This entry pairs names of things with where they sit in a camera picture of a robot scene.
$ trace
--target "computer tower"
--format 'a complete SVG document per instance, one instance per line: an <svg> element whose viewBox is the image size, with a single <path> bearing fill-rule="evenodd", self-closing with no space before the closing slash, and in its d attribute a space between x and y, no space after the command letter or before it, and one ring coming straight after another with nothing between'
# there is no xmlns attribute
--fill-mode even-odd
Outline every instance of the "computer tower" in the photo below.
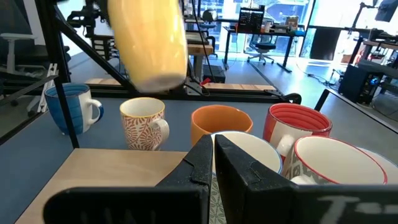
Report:
<svg viewBox="0 0 398 224"><path fill-rule="evenodd" d="M368 105L372 102L383 75L384 73L369 67L348 65L338 93L354 103Z"/></svg>

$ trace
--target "white mug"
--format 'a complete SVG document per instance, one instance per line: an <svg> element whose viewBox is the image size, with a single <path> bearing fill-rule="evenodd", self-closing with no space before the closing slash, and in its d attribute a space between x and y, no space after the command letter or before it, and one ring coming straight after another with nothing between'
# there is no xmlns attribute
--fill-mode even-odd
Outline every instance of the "white mug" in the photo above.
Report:
<svg viewBox="0 0 398 224"><path fill-rule="evenodd" d="M261 138L257 138L251 134L241 131L220 131L213 133L211 138L213 140L213 172L216 172L214 143L216 134L222 134L235 145L240 147L243 151L248 153L253 158L257 159L266 167L274 172L280 174L282 171L282 159L279 153L268 142Z"/></svg>
<svg viewBox="0 0 398 224"><path fill-rule="evenodd" d="M391 162L389 159L384 156L372 152L367 149L358 148L372 157L376 162L380 164L380 166L385 170L388 178L388 184L398 184L398 166L397 164Z"/></svg>
<svg viewBox="0 0 398 224"><path fill-rule="evenodd" d="M360 149L337 139L306 136L286 157L282 175L296 184L386 184L385 170Z"/></svg>
<svg viewBox="0 0 398 224"><path fill-rule="evenodd" d="M138 91L159 92L184 82L188 50L178 1L108 0L108 13L121 60Z"/></svg>
<svg viewBox="0 0 398 224"><path fill-rule="evenodd" d="M162 101L140 97L120 105L120 113L129 149L156 151L169 137Z"/></svg>

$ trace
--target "blue table surface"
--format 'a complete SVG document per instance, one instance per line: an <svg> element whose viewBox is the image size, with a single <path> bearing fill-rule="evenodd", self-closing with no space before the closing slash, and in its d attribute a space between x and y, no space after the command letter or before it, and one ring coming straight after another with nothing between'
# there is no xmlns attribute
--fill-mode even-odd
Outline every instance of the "blue table surface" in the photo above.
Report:
<svg viewBox="0 0 398 224"><path fill-rule="evenodd" d="M99 98L104 117L78 136L80 147L127 149L119 112L127 99ZM245 111L253 120L252 134L261 137L270 104L165 100L170 136L165 151L189 151L190 116L205 105L229 105ZM321 110L333 122L331 137L378 152L398 162L395 133L369 119L338 98L329 97ZM72 152L68 136L61 134L49 113L43 114L0 146L0 220L14 223Z"/></svg>

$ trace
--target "yellow mug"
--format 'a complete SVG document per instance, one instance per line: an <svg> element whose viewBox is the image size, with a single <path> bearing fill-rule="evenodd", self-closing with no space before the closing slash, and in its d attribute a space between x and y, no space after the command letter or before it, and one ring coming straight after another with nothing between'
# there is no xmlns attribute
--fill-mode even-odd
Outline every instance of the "yellow mug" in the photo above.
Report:
<svg viewBox="0 0 398 224"><path fill-rule="evenodd" d="M188 51L178 1L108 0L108 13L120 57L138 91L169 90L185 80Z"/></svg>

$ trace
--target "mug rim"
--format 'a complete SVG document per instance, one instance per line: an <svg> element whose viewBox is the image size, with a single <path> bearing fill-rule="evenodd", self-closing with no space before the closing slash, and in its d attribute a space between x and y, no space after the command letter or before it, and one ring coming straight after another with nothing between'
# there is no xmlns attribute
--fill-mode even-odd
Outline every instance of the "mug rim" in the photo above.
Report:
<svg viewBox="0 0 398 224"><path fill-rule="evenodd" d="M85 87L86 89L85 89L85 90L82 90L81 92L76 93L76 94L74 94L74 95L68 95L68 96L67 96L67 95L65 94L65 98L80 96L81 94L87 93L87 92L90 90L90 87L89 87L88 85L84 84L84 83L62 83L62 88L65 87L65 86L70 86L70 85L82 86L82 87ZM49 88L48 90L45 90L45 91L44 91L44 95L47 96L47 97L58 98L58 95L53 95L53 96L52 96L52 95L49 95L49 93L48 93L50 90L53 90L53 89L55 89L55 88L56 88L56 87L53 86L53 87Z"/></svg>
<svg viewBox="0 0 398 224"><path fill-rule="evenodd" d="M329 177L326 177L326 176L324 176L323 174L319 173L317 170L315 170L314 168L310 167L310 166L303 160L303 158L301 158L301 156L300 156L299 153L297 152L297 143L298 143L300 140L305 139L305 138L325 138L325 139L331 139L331 140L339 141L339 142L342 142L342 143L344 143L344 144L347 144L347 145L353 147L355 150L358 150L359 152L361 152L361 153L364 154L365 156L368 156L373 162L375 162L375 163L379 166L379 168L381 169L381 171L382 171L382 173L383 173L383 176L384 176L383 184L387 184L387 183L388 183L388 176L387 176L387 173L386 173L386 171L384 170L384 168L383 168L375 159L373 159L371 156L369 156L368 154L366 154L364 151L358 149L356 146L354 146L354 145L352 145L352 144L350 144L350 143L344 142L344 141L342 141L342 140L339 140L339 139L335 139L335 138L331 138L331 137L325 137L325 136L304 136L304 137L299 138L299 139L294 143L294 153L296 154L297 158L303 163L303 165L305 165L306 167L308 167L311 171L313 171L314 173L316 173L316 175L319 175L320 177L324 178L325 180L330 181L330 182L332 182L332 183L334 183L334 184L341 184L341 183L339 183L339 182L337 182L337 181L335 181L335 180L333 180L333 179L331 179L331 178L329 178Z"/></svg>
<svg viewBox="0 0 398 224"><path fill-rule="evenodd" d="M128 115L128 114L126 114L125 112L123 112L123 110L122 110L123 104L128 103L128 102L130 102L130 101L134 101L134 100L144 100L144 99L147 99L147 100L148 100L148 99L151 99L151 100L157 100L157 101L159 101L159 102L162 104L162 109L161 109L160 111L154 113L154 114L145 115L145 116L133 116L133 115ZM163 112L164 109L165 109L165 107L166 107L166 106L165 106L164 102L163 102L162 100L157 99L157 98L153 98L153 97L136 97L136 98L131 98L131 99L126 100L126 101L124 101L123 103L121 103L120 106L119 106L119 111L120 111L120 113L121 113L123 116L129 117L129 118L148 118L148 117L155 116L155 115L157 115L157 114Z"/></svg>
<svg viewBox="0 0 398 224"><path fill-rule="evenodd" d="M271 113L271 108L274 107L274 106L278 106L278 105L298 106L298 107L306 108L306 109L310 109L310 110L314 110L314 109L309 108L307 106L298 105L298 104L295 104L295 103L276 103L276 104L270 106L268 108L268 114L270 114L275 120L277 120L278 122L281 122L284 125L287 125L289 127L292 127L292 128L295 128L295 129L299 129L299 130L302 130L302 131L310 131L310 132L313 132L313 133L324 133L324 132L330 131L332 129L332 127L333 127L333 123L331 122L331 120L326 115L324 115L321 112L316 111L316 110L314 110L314 111L316 111L317 113L322 115L329 122L329 124L330 124L329 127L323 128L323 129L307 129L307 128L300 128L300 127L293 126L291 124L288 124L286 122L281 121L279 118L277 118L274 114Z"/></svg>
<svg viewBox="0 0 398 224"><path fill-rule="evenodd" d="M250 130L253 128L253 120L250 118L250 116L249 116L246 112L244 112L243 110L237 109L237 108L235 108L235 107L233 107L233 106L226 106L226 105L206 105L206 106L201 106L201 107L199 107L198 109L196 109L196 110L195 110L194 112L192 112L192 114L191 114L191 122L192 122L192 124L194 124L199 130L201 130L201 131L203 131L203 132L205 132L205 133L207 133L207 134L212 134L211 132L209 132L209 131L207 131L207 130L204 130L203 128L199 127L199 125L196 124L196 122L195 122L195 120L193 119L193 117L194 117L194 115L195 115L195 113L196 113L197 111L202 110L202 109L205 109L205 108L209 108L209 107L214 107L214 106L215 106L215 107L224 107L224 108L229 108L229 109L238 110L238 111L242 112L246 117L248 117L249 120L250 120L250 126L249 126L249 128L247 128L246 130L241 131L241 132L244 132L244 133L245 133L245 131L250 131Z"/></svg>
<svg viewBox="0 0 398 224"><path fill-rule="evenodd" d="M276 148L271 144L271 143L269 143L269 142L267 142L266 140L264 140L264 139L262 139L262 138L259 138L259 137L257 137L257 136L255 136L255 135L253 135L253 134L249 134L249 133L245 133L245 132L243 132L243 131L218 131L218 132L216 132L216 133L212 133L210 136L212 136L212 135L216 135L216 134L222 134L222 133L241 133L241 134L245 134L245 135L250 135L250 136L254 136L254 137L256 137L256 138L258 138L259 140L261 140L261 141L263 141L263 142L265 142L265 143L267 143L274 151L275 151L275 153L278 155L278 158L279 158L279 170L278 170L278 174L281 174L282 173L282 168L283 168L283 162L282 162L282 158L281 158L281 156L280 156L280 154L279 154L279 152L276 150Z"/></svg>

